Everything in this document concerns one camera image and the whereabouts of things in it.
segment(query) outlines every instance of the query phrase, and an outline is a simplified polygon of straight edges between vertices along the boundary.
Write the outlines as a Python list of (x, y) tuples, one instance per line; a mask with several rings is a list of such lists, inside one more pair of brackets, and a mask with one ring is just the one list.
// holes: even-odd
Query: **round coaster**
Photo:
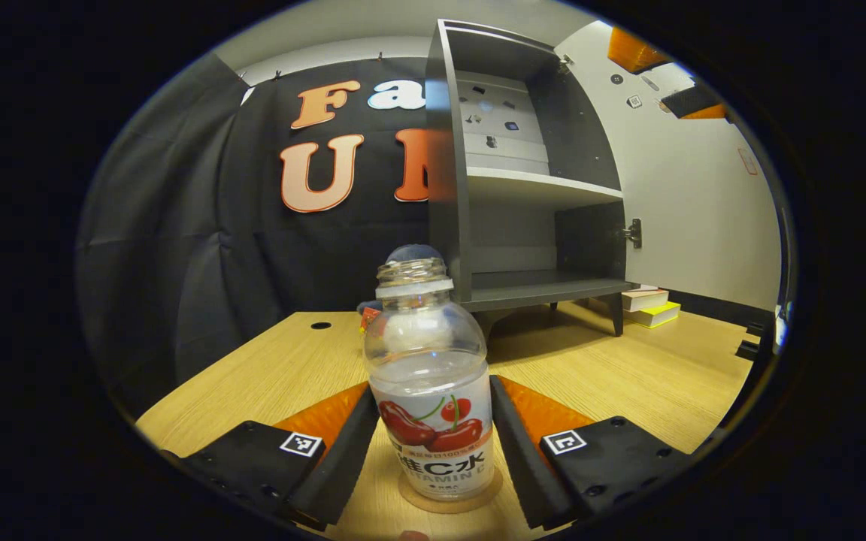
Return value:
[(423, 496), (416, 490), (413, 490), (413, 487), (410, 486), (410, 482), (406, 480), (406, 473), (399, 473), (399, 494), (404, 497), (406, 501), (412, 503), (413, 506), (419, 507), (424, 511), (429, 511), (430, 513), (442, 513), (451, 515), (454, 513), (465, 513), (467, 511), (472, 511), (477, 509), (477, 507), (485, 506), (490, 503), (490, 500), (494, 499), (494, 496), (499, 492), (499, 489), (503, 486), (503, 476), (499, 473), (498, 468), (494, 468), (494, 479), (490, 482), (490, 486), (483, 490), (483, 492), (477, 494), (477, 496), (471, 497), (468, 500), (460, 500), (460, 501), (439, 501), (439, 500), (430, 500), (429, 497)]

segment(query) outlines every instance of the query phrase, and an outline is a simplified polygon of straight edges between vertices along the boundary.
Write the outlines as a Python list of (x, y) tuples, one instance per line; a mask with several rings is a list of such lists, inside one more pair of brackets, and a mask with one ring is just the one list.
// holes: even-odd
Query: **gray cabinet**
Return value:
[(478, 312), (632, 287), (614, 156), (553, 47), (440, 20), (425, 95), (430, 243), (455, 301)]

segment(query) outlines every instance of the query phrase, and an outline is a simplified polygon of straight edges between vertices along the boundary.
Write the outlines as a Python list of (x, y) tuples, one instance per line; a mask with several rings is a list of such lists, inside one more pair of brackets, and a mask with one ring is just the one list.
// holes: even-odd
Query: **plastic bottle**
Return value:
[(370, 387), (413, 489), (463, 500), (494, 476), (486, 342), (450, 301), (453, 281), (437, 258), (379, 267), (383, 311), (365, 330)]

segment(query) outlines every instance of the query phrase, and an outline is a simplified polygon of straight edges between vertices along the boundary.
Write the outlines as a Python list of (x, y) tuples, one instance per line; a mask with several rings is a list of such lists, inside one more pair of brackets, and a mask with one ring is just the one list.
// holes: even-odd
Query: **stack of books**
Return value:
[(623, 318), (645, 328), (671, 322), (680, 315), (680, 305), (668, 301), (669, 297), (670, 292), (654, 286), (623, 292)]

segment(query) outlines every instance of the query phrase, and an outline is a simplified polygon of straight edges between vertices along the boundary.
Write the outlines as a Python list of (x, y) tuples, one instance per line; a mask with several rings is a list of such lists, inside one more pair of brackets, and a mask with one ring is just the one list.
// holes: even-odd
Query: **wood grain surface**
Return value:
[[(674, 448), (693, 452), (731, 407), (750, 362), (734, 355), (745, 329), (681, 313), (659, 328), (628, 322), (623, 336), (575, 302), (519, 309), (495, 323), (490, 372), (562, 401), (597, 420), (623, 415)], [(160, 400), (137, 422), (154, 446), (187, 456), (242, 421), (272, 425), (364, 381), (360, 316), (296, 313), (245, 343)], [(329, 322), (327, 329), (312, 329)], [(436, 514), (407, 503), (399, 465), (377, 425), (360, 479), (331, 539), (392, 541), (418, 530), (433, 541), (534, 539), (494, 439), (501, 492), (488, 506)]]

